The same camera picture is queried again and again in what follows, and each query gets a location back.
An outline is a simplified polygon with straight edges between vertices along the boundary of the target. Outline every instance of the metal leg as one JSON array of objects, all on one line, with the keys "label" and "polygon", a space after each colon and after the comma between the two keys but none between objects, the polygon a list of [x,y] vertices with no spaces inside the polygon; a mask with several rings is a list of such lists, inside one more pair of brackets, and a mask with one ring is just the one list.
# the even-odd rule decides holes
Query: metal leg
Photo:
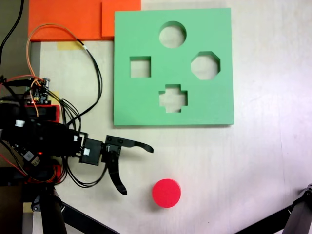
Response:
[{"label": "metal leg", "polygon": [[44,234],[67,234],[59,201],[54,196],[43,195],[40,209]]},{"label": "metal leg", "polygon": [[285,227],[291,210],[292,206],[286,207],[285,209],[276,212],[275,214],[237,232],[236,234],[274,234]]},{"label": "metal leg", "polygon": [[312,210],[306,201],[301,201],[292,210],[283,234],[308,234],[312,221]]},{"label": "metal leg", "polygon": [[63,203],[62,214],[65,223],[85,234],[120,234],[79,210]]}]

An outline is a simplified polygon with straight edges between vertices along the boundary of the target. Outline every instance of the table surface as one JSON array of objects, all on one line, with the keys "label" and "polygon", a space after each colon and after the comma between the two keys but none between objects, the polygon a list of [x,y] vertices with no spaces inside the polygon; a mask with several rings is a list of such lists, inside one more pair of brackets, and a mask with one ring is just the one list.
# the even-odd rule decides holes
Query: table surface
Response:
[{"label": "table surface", "polygon": [[[70,179],[57,186],[62,200],[122,234],[231,234],[288,206],[312,182],[312,1],[142,0],[143,10],[230,7],[233,31],[234,125],[229,127],[115,127],[111,41],[87,41],[103,75],[103,96],[82,118],[82,131],[134,139],[154,147],[122,149],[121,195],[109,176],[90,189]],[[40,49],[40,76],[80,111],[96,98],[96,78],[82,50]],[[103,164],[71,159],[85,181]],[[180,202],[161,209],[152,186],[172,178]],[[40,233],[36,214],[34,233]]]}]

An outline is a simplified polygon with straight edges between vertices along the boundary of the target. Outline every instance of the orange foam block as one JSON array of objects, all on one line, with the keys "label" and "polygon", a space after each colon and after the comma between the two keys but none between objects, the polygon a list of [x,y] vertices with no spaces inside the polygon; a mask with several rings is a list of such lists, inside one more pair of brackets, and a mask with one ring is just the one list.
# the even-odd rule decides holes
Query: orange foam block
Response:
[{"label": "orange foam block", "polygon": [[[115,11],[141,9],[141,0],[29,0],[28,34],[45,23],[69,28],[80,40],[114,39]],[[65,30],[46,27],[31,41],[73,40]]]},{"label": "orange foam block", "polygon": [[102,38],[113,40],[115,35],[115,11],[140,11],[141,0],[103,0]]}]

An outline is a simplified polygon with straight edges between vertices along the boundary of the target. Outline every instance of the black bracket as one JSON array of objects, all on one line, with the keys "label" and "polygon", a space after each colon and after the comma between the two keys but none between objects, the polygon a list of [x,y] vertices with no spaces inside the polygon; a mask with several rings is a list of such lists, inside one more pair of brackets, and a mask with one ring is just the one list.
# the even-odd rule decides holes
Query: black bracket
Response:
[{"label": "black bracket", "polygon": [[103,144],[101,150],[101,153],[103,155],[102,162],[107,163],[108,173],[118,191],[123,195],[127,195],[126,187],[122,184],[119,176],[119,157],[122,146],[128,148],[138,146],[149,153],[153,153],[154,149],[150,145],[141,142],[123,139],[115,136],[106,137],[105,144]]}]

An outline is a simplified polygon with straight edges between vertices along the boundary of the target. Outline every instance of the green foam board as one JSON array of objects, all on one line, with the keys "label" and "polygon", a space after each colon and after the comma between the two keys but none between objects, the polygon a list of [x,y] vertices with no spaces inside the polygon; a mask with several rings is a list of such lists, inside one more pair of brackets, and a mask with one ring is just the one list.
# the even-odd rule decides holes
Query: green foam board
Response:
[{"label": "green foam board", "polygon": [[[184,43],[168,48],[159,41],[166,25],[182,25]],[[191,71],[198,55],[220,63],[213,79]],[[132,78],[130,61],[148,58],[151,75]],[[127,11],[115,13],[114,125],[233,124],[231,9]],[[159,94],[176,85],[187,92],[179,113],[166,113]]]}]

